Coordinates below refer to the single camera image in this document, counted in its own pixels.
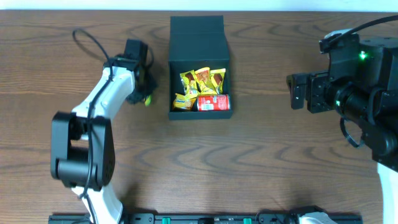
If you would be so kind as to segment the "green pandan cake packet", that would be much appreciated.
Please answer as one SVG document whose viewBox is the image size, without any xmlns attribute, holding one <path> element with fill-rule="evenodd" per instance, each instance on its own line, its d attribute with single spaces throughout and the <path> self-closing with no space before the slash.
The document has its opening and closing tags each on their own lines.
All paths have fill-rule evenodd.
<svg viewBox="0 0 398 224">
<path fill-rule="evenodd" d="M 147 96 L 145 97 L 145 99 L 144 99 L 144 104 L 145 104 L 145 106 L 150 106 L 151 101 L 152 101 L 152 95 L 147 95 Z"/>
</svg>

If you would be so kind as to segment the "yellow cracker snack packet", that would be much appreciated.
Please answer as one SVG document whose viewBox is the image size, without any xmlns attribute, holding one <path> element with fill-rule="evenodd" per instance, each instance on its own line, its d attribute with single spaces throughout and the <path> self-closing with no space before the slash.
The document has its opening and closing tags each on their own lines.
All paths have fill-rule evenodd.
<svg viewBox="0 0 398 224">
<path fill-rule="evenodd" d="M 172 103 L 172 109 L 190 111 L 193 108 L 195 102 L 196 98 L 189 98 L 185 95 L 176 93 L 175 99 Z"/>
</svg>

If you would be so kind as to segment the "yellow chocolate cake packet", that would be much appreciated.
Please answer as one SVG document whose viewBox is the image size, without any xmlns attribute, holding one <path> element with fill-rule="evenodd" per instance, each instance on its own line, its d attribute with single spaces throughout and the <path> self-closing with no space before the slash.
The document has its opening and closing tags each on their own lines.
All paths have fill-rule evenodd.
<svg viewBox="0 0 398 224">
<path fill-rule="evenodd" d="M 194 77 L 195 71 L 191 70 L 180 74 L 185 96 L 188 99 L 196 98 L 199 95 L 197 82 Z"/>
<path fill-rule="evenodd" d="M 223 93 L 223 82 L 224 82 L 225 73 L 226 73 L 225 68 L 210 71 L 211 83 L 213 84 L 217 94 L 219 95 Z"/>
</svg>

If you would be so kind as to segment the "yellow peanut butter snack packet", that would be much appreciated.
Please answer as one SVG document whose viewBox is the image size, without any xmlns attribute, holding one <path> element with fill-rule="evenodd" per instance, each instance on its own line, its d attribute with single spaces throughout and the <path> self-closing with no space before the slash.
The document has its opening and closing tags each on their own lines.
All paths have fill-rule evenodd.
<svg viewBox="0 0 398 224">
<path fill-rule="evenodd" d="M 216 95 L 217 92 L 210 79 L 210 68 L 203 67 L 195 71 L 195 80 L 201 95 Z"/>
</svg>

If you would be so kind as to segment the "red soda can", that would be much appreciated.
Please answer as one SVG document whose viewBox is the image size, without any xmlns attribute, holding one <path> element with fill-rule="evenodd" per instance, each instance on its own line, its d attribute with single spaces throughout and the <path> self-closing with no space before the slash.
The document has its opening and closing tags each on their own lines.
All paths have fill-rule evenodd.
<svg viewBox="0 0 398 224">
<path fill-rule="evenodd" d="M 198 111 L 227 111 L 231 109 L 229 95 L 202 95 L 197 97 Z"/>
</svg>

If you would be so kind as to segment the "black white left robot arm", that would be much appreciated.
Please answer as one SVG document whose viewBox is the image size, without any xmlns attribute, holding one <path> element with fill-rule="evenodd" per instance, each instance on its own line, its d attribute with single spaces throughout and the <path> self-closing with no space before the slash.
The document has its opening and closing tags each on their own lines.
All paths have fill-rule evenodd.
<svg viewBox="0 0 398 224">
<path fill-rule="evenodd" d="M 112 120 L 133 94 L 143 100 L 152 81 L 145 57 L 117 55 L 103 65 L 90 94 L 71 112 L 57 112 L 51 127 L 50 172 L 72 190 L 87 223 L 122 223 L 124 207 L 111 179 L 115 167 Z"/>
</svg>

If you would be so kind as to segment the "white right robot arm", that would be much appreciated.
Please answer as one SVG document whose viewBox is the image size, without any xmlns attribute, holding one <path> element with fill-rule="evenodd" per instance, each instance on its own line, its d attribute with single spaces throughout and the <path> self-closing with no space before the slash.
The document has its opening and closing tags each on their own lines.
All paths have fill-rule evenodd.
<svg viewBox="0 0 398 224">
<path fill-rule="evenodd" d="M 382 186 L 383 222 L 397 223 L 397 39 L 361 40 L 348 29 L 319 41 L 327 70 L 287 76 L 290 106 L 309 112 L 335 110 L 355 148 L 372 151 Z"/>
</svg>

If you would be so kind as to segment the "black open gift box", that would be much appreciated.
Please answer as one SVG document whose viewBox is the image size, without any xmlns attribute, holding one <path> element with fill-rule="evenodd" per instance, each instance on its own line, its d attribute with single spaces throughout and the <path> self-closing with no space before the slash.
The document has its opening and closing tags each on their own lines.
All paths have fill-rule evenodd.
<svg viewBox="0 0 398 224">
<path fill-rule="evenodd" d="M 208 67 L 224 68 L 223 93 L 232 96 L 229 48 L 224 33 L 223 16 L 172 16 L 169 42 L 169 119 L 229 119 L 233 110 L 190 111 L 172 108 L 177 93 L 183 94 L 180 74 Z"/>
</svg>

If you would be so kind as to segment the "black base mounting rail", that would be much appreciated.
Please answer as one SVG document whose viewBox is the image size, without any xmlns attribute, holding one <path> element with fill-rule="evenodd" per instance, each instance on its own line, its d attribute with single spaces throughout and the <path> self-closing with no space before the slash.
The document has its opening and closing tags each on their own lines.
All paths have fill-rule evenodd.
<svg viewBox="0 0 398 224">
<path fill-rule="evenodd" d="M 330 215 L 339 224 L 362 224 L 358 215 Z M 123 224 L 277 224 L 298 223 L 293 216 L 283 213 L 260 213 L 259 215 L 154 215 L 152 213 L 133 213 L 123 215 Z M 51 215 L 48 224 L 90 223 L 88 215 Z"/>
</svg>

